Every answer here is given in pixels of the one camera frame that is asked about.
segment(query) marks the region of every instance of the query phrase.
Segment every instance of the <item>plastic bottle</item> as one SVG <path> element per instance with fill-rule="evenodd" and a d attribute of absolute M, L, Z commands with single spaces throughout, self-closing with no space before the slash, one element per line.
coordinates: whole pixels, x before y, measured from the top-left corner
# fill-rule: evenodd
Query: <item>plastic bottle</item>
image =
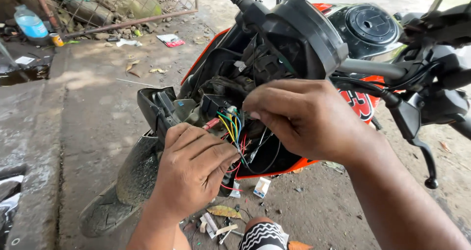
<path fill-rule="evenodd" d="M 25 5 L 16 6 L 15 9 L 16 23 L 27 37 L 43 38 L 48 35 L 42 20 Z"/>

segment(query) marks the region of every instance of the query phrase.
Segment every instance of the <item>can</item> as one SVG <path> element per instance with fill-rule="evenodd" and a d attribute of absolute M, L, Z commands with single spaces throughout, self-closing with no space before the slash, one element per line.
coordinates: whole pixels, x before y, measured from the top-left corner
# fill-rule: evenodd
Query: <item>can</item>
<path fill-rule="evenodd" d="M 59 34 L 51 33 L 49 34 L 49 36 L 51 37 L 52 42 L 54 42 L 54 45 L 56 45 L 56 47 L 62 47 L 64 45 L 64 42 L 60 38 Z"/>

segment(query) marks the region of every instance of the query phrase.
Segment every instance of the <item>right hand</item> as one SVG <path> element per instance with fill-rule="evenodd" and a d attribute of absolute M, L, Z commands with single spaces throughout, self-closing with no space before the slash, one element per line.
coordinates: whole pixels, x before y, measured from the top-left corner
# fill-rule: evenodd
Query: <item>right hand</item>
<path fill-rule="evenodd" d="M 247 96 L 243 109 L 260 119 L 288 151 L 311 160 L 347 166 L 385 142 L 327 80 L 263 84 Z"/>

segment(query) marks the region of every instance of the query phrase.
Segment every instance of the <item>black and white shorts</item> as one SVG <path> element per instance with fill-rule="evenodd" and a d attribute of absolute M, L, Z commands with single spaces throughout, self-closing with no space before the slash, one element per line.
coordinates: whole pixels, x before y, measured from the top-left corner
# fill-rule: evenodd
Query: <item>black and white shorts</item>
<path fill-rule="evenodd" d="M 278 226 L 261 222 L 245 233 L 239 243 L 239 250 L 286 250 L 286 242 Z"/>

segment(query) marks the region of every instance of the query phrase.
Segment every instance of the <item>small cardboard box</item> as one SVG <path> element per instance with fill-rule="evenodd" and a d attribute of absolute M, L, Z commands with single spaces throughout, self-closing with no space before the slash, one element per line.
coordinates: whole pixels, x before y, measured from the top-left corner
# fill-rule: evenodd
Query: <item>small cardboard box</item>
<path fill-rule="evenodd" d="M 270 183 L 270 180 L 260 177 L 253 193 L 263 199 L 268 192 L 268 187 L 270 186 Z"/>

